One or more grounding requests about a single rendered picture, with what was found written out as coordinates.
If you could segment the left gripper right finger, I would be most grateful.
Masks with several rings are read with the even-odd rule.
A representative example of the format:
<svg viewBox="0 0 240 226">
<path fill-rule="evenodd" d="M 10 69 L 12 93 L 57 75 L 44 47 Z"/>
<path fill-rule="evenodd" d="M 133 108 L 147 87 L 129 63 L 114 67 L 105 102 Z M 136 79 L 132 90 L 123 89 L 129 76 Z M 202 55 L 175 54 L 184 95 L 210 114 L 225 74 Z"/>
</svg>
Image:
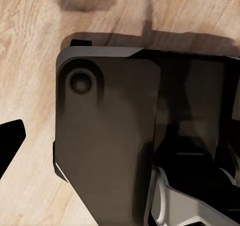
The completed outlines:
<svg viewBox="0 0 240 226">
<path fill-rule="evenodd" d="M 229 119 L 224 136 L 240 158 L 240 120 Z"/>
</svg>

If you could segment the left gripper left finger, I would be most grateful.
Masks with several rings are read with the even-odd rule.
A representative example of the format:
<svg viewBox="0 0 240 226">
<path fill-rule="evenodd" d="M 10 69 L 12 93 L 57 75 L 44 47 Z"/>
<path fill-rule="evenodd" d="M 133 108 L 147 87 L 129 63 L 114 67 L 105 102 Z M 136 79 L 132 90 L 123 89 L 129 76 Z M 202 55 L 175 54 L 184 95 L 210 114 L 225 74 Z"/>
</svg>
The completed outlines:
<svg viewBox="0 0 240 226">
<path fill-rule="evenodd" d="M 21 119 L 0 124 L 0 179 L 26 138 Z"/>
</svg>

